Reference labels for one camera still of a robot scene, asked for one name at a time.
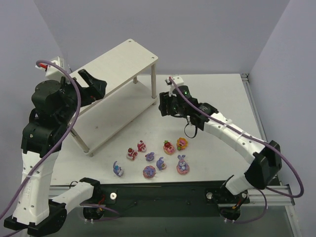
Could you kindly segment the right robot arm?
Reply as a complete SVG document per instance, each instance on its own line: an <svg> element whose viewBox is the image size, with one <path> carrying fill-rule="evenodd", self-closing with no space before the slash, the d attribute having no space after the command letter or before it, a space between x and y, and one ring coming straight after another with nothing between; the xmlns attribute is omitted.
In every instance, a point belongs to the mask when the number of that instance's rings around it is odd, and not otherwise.
<svg viewBox="0 0 316 237"><path fill-rule="evenodd" d="M219 138L245 159L248 169L242 174L233 174L223 184L232 195L250 188L265 189L282 167L279 145L272 141L272 148L267 148L231 123L215 107L198 102L188 90L184 90L184 95L188 101L179 94L170 96L168 92L161 92L158 107L161 115L185 118L196 129Z"/></svg>

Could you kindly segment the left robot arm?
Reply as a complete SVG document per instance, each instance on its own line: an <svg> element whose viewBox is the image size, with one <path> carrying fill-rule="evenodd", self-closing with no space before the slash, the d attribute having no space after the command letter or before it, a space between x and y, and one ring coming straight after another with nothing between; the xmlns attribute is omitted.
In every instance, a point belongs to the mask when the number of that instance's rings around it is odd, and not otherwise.
<svg viewBox="0 0 316 237"><path fill-rule="evenodd" d="M100 197L100 183L83 178L63 197L49 198L53 168L62 142L71 132L81 107L104 98L107 83L88 71L79 75L87 83L82 87L75 79L46 80L35 87L29 122L22 132L22 182L13 200L16 209L4 218L4 226L18 232L27 230L33 237L58 232L66 217L77 205Z"/></svg>

